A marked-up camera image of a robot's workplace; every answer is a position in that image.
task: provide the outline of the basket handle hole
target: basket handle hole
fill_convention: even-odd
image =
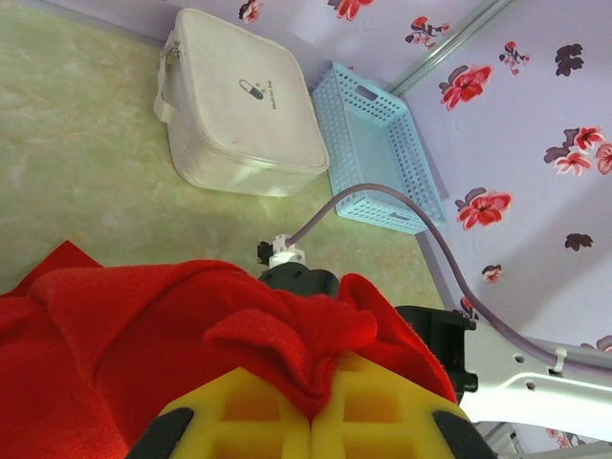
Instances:
[[[379,98],[378,94],[373,93],[372,91],[361,85],[355,88],[355,92],[360,96],[367,98],[368,100],[376,100],[377,98]]]

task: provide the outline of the yellow foam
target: yellow foam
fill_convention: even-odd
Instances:
[[[431,414],[453,404],[355,354],[310,426],[273,386],[234,370],[169,404],[194,410],[172,459],[451,459]]]

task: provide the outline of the black plastic part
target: black plastic part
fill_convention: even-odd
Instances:
[[[476,324],[452,311],[419,306],[399,306],[396,309],[445,367],[457,400],[461,402],[465,392],[475,392],[478,377],[466,371],[465,333],[475,330]]]
[[[433,413],[433,419],[455,459],[497,459],[470,421],[447,411]]]
[[[177,408],[156,418],[125,459],[169,459],[191,419],[190,408]]]
[[[272,255],[274,255],[272,244],[266,241],[261,241],[257,246],[257,263],[261,265],[269,265]]]
[[[283,263],[259,277],[273,290],[284,290],[300,296],[338,296],[339,281],[325,270],[309,270],[299,263]]]

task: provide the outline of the case handle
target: case handle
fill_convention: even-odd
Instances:
[[[174,117],[179,116],[179,112],[164,99],[165,76],[169,69],[168,57],[172,53],[178,52],[174,31],[172,31],[165,42],[164,48],[160,52],[160,68],[157,72],[157,96],[153,102],[153,111],[160,121],[168,124]]]

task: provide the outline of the pill icon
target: pill icon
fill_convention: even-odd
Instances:
[[[259,100],[264,98],[264,94],[261,91],[259,91],[257,88],[255,88],[252,84],[250,84],[248,81],[246,81],[245,79],[241,79],[238,82],[238,84],[240,85],[242,89],[244,89],[254,98],[257,98]]]

